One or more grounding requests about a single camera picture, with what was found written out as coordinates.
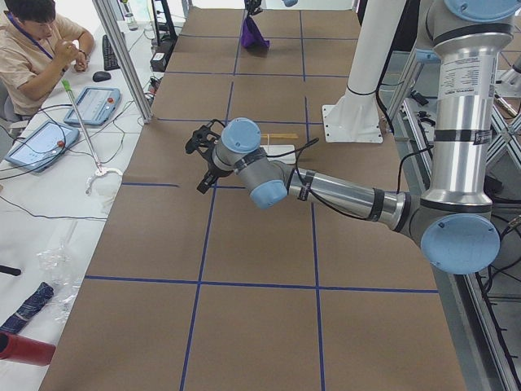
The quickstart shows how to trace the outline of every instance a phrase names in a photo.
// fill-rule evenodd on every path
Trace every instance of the white desk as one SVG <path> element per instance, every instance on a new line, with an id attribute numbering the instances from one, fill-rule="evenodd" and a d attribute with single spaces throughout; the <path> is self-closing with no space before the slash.
<path id="1" fill-rule="evenodd" d="M 132 47 L 130 54 L 134 60 L 134 67 L 141 85 L 146 86 L 153 73 L 149 66 L 151 58 L 150 41 L 145 34 L 151 36 L 152 32 L 143 32 L 143 27 L 143 25 L 140 26 L 140 29 L 135 32 L 125 30 L 125 26 L 122 29 L 125 32 L 127 47 Z M 120 69 L 110 71 L 112 79 L 109 81 L 100 83 L 92 81 L 94 72 L 103 70 L 101 54 L 101 37 L 103 34 L 101 28 L 95 34 L 97 46 L 93 50 L 87 72 L 77 73 L 71 67 L 63 78 L 70 81 L 75 96 L 79 95 L 84 86 L 119 88 L 121 90 L 121 102 L 111 118 L 113 119 L 121 113 L 126 103 L 132 101 L 133 98 Z M 61 83 L 59 83 L 45 101 L 43 107 L 61 103 L 69 103 L 69 100 Z M 61 122 L 67 110 L 67 108 L 53 108 L 46 110 L 46 112 L 55 121 Z M 31 120 L 23 136 L 30 135 L 46 119 L 45 114 L 37 114 Z M 96 135 L 94 135 L 96 129 L 92 129 L 92 141 L 101 161 L 109 159 L 117 151 L 114 159 L 105 166 L 125 171 L 142 128 L 142 120 L 136 105 L 130 104 L 117 119 L 116 124 L 125 131 L 123 146 L 119 151 L 118 148 L 123 134 L 113 124 Z M 81 132 L 79 139 L 81 141 L 72 150 L 89 152 Z M 11 167 L 12 165 L 2 161 L 0 163 L 0 170 L 2 170 L 0 171 L 0 178 L 23 173 L 20 169 L 9 169 Z M 43 173 L 30 173 L 17 178 L 0 180 L 0 184 L 4 186 L 0 196 L 35 214 L 107 217 L 121 178 L 115 174 L 98 178 L 94 181 L 92 194 L 87 195 L 85 193 L 86 180 L 94 174 L 95 169 L 96 166 L 91 156 L 67 152 Z M 37 254 L 59 248 L 68 233 L 72 235 L 64 246 L 65 251 L 55 253 L 66 254 L 67 261 L 61 262 L 62 266 L 59 269 L 54 268 L 53 273 L 56 276 L 60 271 L 63 271 L 71 277 L 69 278 L 70 283 L 73 283 L 73 285 L 81 283 L 98 243 L 103 225 L 104 221 L 35 218 L 0 200 L 0 265 L 22 270 L 22 275 L 19 277 L 0 274 L 0 323 L 3 323 L 13 314 L 34 293 L 42 281 L 52 283 L 51 273 L 41 268 Z M 77 292 L 77 288 L 72 288 L 70 285 L 61 285 L 60 287 L 61 289 L 55 290 L 55 297 L 51 299 L 40 314 L 28 323 L 20 335 L 52 344 L 58 343 L 66 319 L 64 315 L 70 311 L 72 306 L 69 295 Z M 46 370 L 47 367 L 0 361 L 0 389 L 37 390 Z"/>

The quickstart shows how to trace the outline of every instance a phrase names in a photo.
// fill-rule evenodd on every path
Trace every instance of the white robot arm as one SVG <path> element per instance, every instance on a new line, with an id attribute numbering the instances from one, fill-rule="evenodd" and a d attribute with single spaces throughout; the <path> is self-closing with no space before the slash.
<path id="1" fill-rule="evenodd" d="M 517 0 L 422 2 L 418 44 L 433 47 L 441 69 L 431 186 L 421 196 L 270 162 L 260 148 L 258 126 L 246 118 L 231 121 L 221 136 L 208 126 L 194 132 L 186 152 L 198 151 L 208 162 L 198 189 L 205 192 L 235 172 L 260 208 L 287 194 L 325 202 L 410 237 L 444 271 L 463 275 L 483 269 L 500 248 L 489 221 L 492 201 L 483 192 L 497 55 L 512 39 L 512 15 L 520 7 Z"/>

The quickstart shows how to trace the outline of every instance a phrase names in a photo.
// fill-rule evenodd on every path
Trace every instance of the man's hand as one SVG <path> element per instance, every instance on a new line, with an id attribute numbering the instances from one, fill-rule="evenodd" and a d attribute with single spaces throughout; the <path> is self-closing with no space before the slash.
<path id="1" fill-rule="evenodd" d="M 55 60 L 66 68 L 78 56 L 78 49 L 71 41 L 60 40 L 55 45 Z"/>
<path id="2" fill-rule="evenodd" d="M 76 56 L 76 64 L 74 65 L 74 69 L 76 72 L 84 72 L 89 67 L 89 60 L 83 51 L 78 51 Z"/>

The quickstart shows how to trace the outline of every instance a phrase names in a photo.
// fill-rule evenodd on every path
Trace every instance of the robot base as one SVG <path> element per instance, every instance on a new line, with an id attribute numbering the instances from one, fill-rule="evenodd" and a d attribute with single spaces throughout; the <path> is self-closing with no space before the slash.
<path id="1" fill-rule="evenodd" d="M 375 106 L 352 105 L 347 108 L 346 113 L 342 112 L 344 107 L 347 107 L 345 97 L 336 105 L 322 106 L 322 119 L 328 143 L 383 142 Z"/>

